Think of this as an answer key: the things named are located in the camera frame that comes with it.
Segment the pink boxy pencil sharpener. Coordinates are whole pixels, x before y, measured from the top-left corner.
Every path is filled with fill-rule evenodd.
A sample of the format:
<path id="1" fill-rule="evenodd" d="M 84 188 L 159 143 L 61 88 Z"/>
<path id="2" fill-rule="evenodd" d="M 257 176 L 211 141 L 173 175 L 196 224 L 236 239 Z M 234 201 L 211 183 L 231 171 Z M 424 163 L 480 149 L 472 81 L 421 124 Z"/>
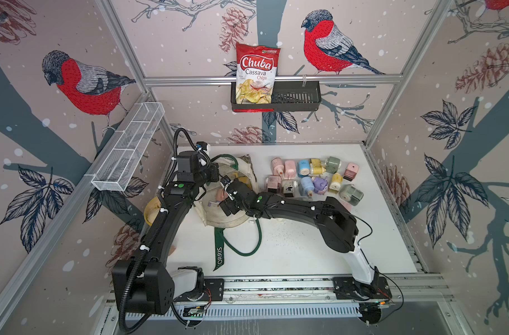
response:
<path id="1" fill-rule="evenodd" d="M 215 194 L 215 201 L 222 202 L 228 198 L 228 193 L 223 188 L 219 188 Z"/>

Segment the cream pencil sharpener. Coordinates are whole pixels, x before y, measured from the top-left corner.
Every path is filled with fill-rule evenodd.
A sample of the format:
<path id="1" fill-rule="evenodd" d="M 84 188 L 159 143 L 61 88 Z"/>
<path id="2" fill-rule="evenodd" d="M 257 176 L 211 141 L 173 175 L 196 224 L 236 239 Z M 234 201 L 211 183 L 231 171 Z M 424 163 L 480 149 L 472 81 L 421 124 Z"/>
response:
<path id="1" fill-rule="evenodd" d="M 285 198 L 296 198 L 300 196 L 299 184 L 296 180 L 282 181 L 282 194 Z"/>

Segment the light blue pencil sharpener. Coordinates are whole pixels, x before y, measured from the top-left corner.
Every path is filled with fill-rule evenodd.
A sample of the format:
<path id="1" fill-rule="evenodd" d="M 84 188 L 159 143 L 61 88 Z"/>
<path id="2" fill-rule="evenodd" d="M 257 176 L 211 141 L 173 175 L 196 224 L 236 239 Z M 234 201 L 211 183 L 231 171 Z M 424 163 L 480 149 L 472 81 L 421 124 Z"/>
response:
<path id="1" fill-rule="evenodd" d="M 314 195 L 314 184 L 313 180 L 309 176 L 305 176 L 301 178 L 301 188 L 302 194 L 306 197 L 312 198 Z"/>

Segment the pink square pencil sharpener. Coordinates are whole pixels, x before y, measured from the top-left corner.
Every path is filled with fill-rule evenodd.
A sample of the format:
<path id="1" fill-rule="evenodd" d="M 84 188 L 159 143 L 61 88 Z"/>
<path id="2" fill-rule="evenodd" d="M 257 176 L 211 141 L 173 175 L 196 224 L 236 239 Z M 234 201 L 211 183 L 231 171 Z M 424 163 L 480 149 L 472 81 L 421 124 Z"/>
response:
<path id="1" fill-rule="evenodd" d="M 358 173 L 359 165 L 357 165 L 356 163 L 349 163 L 342 177 L 344 178 L 344 180 L 354 181 Z"/>

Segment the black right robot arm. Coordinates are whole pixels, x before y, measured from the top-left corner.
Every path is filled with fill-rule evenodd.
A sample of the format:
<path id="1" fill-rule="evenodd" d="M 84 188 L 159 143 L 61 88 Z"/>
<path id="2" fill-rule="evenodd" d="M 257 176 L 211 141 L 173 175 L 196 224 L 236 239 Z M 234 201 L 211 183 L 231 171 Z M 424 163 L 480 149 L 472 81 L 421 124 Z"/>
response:
<path id="1" fill-rule="evenodd" d="M 339 200 L 328 197 L 319 201 L 284 198 L 271 192 L 256 193 L 238 179 L 222 177 L 221 185 L 227 197 L 220 203 L 226 216 L 243 211 L 255 219 L 287 219 L 317 228 L 325 244 L 343 254 L 352 270 L 354 289 L 348 295 L 359 300 L 380 292 L 379 272 L 367 261 L 359 242 L 357 217 L 353 216 Z"/>

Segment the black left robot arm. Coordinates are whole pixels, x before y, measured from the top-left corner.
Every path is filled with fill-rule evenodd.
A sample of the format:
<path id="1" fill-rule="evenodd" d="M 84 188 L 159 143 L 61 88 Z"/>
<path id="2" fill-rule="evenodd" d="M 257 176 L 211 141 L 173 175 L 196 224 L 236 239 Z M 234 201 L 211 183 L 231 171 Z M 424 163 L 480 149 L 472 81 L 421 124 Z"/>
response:
<path id="1" fill-rule="evenodd" d="M 190 151 L 173 151 L 170 176 L 160 186 L 160 208 L 148 234 L 129 260 L 113 267 L 118 326 L 124 334 L 138 330 L 153 314 L 172 307 L 176 285 L 167 271 L 167 259 L 176 233 L 199 192 L 218 180 L 218 166 L 208 156 L 208 143 Z"/>

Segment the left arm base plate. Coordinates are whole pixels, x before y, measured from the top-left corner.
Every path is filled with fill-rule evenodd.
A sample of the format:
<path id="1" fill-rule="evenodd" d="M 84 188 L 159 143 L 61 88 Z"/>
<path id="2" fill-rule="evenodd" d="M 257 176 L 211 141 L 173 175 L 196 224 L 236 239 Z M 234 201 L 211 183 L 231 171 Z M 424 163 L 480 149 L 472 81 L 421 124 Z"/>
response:
<path id="1" fill-rule="evenodd" d="M 198 283 L 194 290 L 178 296 L 175 302 L 208 303 L 220 302 L 225 290 L 224 279 L 205 279 L 203 284 Z"/>

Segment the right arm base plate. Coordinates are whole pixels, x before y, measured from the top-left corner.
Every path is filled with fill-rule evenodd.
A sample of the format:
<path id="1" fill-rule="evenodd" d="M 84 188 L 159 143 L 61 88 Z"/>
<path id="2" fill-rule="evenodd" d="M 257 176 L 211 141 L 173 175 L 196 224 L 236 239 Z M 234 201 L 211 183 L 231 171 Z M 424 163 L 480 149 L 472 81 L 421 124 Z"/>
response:
<path id="1" fill-rule="evenodd" d="M 371 284 L 355 281 L 352 276 L 334 277 L 332 282 L 338 300 L 364 302 L 367 300 L 390 300 L 392 298 L 387 279 L 383 276 L 375 277 Z"/>

